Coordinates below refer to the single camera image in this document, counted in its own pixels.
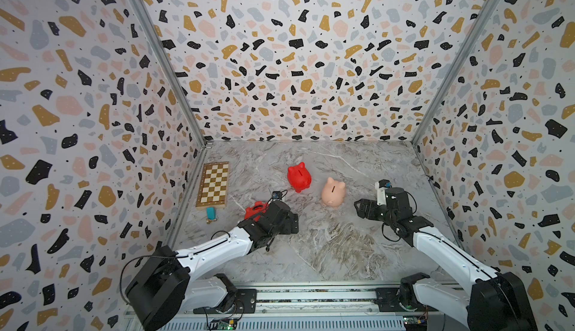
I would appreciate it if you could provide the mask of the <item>red piggy bank front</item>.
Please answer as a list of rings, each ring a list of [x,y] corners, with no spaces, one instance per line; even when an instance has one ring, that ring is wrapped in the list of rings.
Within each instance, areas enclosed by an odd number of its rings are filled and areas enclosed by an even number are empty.
[[[254,220],[259,221],[261,216],[263,216],[268,208],[267,202],[258,201],[250,208],[246,209],[244,220]]]

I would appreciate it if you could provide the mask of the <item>red piggy bank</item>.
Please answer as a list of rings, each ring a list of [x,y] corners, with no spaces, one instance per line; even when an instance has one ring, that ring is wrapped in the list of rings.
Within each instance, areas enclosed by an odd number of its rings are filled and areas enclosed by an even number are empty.
[[[268,208],[267,202],[258,201],[250,208],[246,209],[244,220],[254,220],[259,221],[261,216],[263,216]]]
[[[296,166],[289,167],[287,170],[287,179],[296,193],[301,193],[311,185],[311,175],[305,167],[304,162],[301,162]]]

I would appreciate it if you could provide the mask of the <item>pink piggy bank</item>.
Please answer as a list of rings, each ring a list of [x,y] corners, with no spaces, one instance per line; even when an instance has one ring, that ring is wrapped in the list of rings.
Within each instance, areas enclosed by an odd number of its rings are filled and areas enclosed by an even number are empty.
[[[321,193],[322,203],[331,208],[339,207],[346,196],[346,184],[329,177]]]

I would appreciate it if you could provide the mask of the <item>red piggy bank back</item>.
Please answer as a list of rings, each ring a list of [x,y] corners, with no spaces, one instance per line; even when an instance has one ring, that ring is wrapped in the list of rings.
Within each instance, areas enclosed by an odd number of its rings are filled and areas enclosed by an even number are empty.
[[[301,193],[311,185],[311,175],[305,167],[304,162],[301,162],[296,166],[289,167],[287,170],[287,179],[296,193]]]

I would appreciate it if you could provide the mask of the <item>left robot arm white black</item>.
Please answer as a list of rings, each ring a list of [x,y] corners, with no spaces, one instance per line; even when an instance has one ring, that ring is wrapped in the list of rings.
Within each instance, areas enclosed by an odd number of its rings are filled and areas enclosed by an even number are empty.
[[[144,330],[159,330],[180,312],[196,309],[216,313],[237,311],[238,289],[223,273],[206,274],[259,249],[268,250],[279,235],[295,235],[299,217],[279,200],[236,227],[195,247],[157,248],[144,262],[123,297]]]

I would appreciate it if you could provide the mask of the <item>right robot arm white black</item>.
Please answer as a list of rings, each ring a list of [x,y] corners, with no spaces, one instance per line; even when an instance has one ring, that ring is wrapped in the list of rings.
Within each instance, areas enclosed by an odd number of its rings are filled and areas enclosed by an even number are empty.
[[[434,224],[416,213],[416,202],[401,187],[383,188],[377,200],[360,199],[354,207],[362,219],[390,228],[399,241],[433,259],[459,288],[438,283],[425,273],[401,279],[402,308],[431,307],[469,330],[536,330],[537,324],[523,282],[501,273],[464,252]]]

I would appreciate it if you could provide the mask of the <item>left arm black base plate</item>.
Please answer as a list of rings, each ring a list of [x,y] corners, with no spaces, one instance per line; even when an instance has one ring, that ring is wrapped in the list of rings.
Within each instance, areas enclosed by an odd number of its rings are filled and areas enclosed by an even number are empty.
[[[207,312],[209,315],[245,315],[254,314],[256,310],[257,290],[254,288],[238,289],[228,292],[215,307],[202,307],[193,310],[194,314]]]

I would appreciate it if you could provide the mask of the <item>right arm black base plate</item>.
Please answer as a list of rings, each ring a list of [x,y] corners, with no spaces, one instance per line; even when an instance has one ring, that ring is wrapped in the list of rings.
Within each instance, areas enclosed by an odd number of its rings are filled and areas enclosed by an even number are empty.
[[[434,308],[429,306],[418,305],[413,308],[408,308],[401,305],[398,287],[383,287],[375,289],[374,304],[379,309],[379,312],[436,312]]]

